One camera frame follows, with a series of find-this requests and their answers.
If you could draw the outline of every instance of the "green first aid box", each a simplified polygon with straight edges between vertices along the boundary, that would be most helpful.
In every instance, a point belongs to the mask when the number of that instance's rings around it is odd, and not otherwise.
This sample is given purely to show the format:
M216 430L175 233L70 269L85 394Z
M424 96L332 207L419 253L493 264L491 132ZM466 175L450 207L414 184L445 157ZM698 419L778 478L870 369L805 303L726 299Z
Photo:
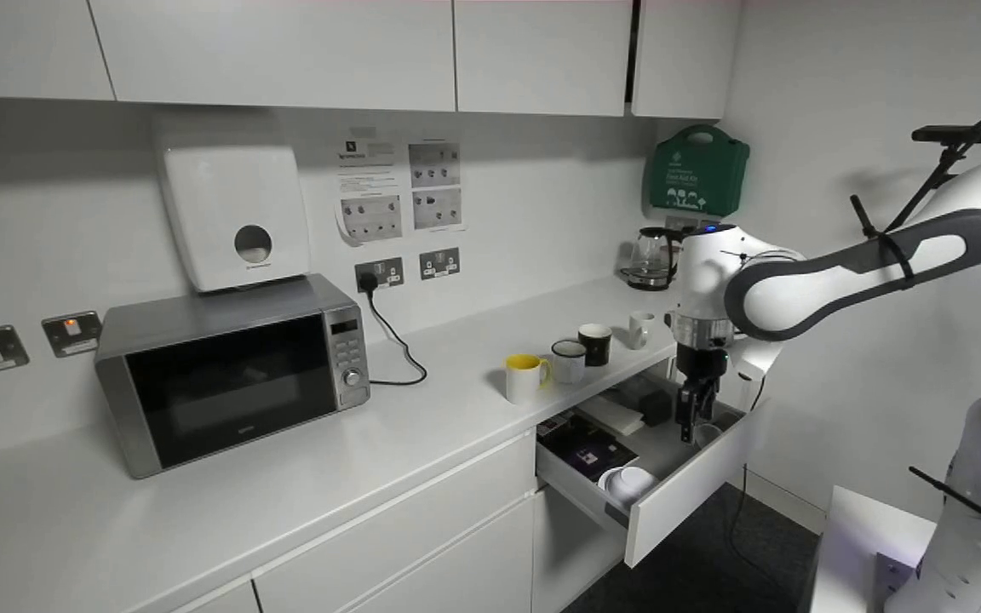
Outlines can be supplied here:
M726 219L740 207L749 146L714 126L689 126L647 161L651 207L690 219Z

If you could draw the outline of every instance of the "white wall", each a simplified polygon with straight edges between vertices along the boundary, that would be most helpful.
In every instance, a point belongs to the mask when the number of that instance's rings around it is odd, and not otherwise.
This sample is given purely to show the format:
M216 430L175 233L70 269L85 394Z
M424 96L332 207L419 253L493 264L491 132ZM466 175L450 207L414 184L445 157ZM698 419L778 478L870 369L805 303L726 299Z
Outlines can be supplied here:
M615 242L639 224L651 123L414 113L282 113L279 123L302 166L310 269L354 293L354 264L405 255L408 285L379 297L400 332L609 276ZM458 141L466 230L345 247L334 155L350 129ZM414 255L442 247L464 250L464 273L419 284ZM0 104L0 323L30 351L27 369L0 374L0 451L107 411L93 357L57 361L42 316L175 293L188 285L162 222L149 113Z
M981 121L981 2L745 2L729 126L752 142L752 234L828 253L860 242L847 193L877 222L932 166L923 123ZM793 341L771 381L752 466L828 504L832 484L938 514L905 474L944 474L981 394L981 269L844 310Z

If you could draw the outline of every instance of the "microwave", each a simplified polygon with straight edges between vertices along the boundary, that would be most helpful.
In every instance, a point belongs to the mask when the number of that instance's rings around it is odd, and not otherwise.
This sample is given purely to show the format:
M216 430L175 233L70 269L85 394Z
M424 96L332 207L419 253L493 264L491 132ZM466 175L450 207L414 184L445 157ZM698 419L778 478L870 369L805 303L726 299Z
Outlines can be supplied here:
M128 478L369 402L361 310L324 276L115 308L97 374Z

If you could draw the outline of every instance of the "open drawer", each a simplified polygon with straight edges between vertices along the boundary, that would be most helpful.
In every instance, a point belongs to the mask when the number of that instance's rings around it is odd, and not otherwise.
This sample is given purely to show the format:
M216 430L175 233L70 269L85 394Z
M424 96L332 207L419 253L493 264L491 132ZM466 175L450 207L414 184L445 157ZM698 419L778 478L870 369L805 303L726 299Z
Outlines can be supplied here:
M681 444L676 419L644 425L636 402L670 381L647 370L537 425L535 474L624 539L624 562L644 562L698 504L745 463L756 411L714 404L712 423L694 419ZM654 479L636 499L609 495L609 469L639 466Z

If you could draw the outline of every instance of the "floor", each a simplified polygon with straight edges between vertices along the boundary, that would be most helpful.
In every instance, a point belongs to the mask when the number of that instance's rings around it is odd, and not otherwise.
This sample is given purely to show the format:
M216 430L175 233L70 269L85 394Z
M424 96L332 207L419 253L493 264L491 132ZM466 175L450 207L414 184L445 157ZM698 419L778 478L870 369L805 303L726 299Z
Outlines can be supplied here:
M564 613L798 613L815 550L816 534L723 488L639 569L614 569Z

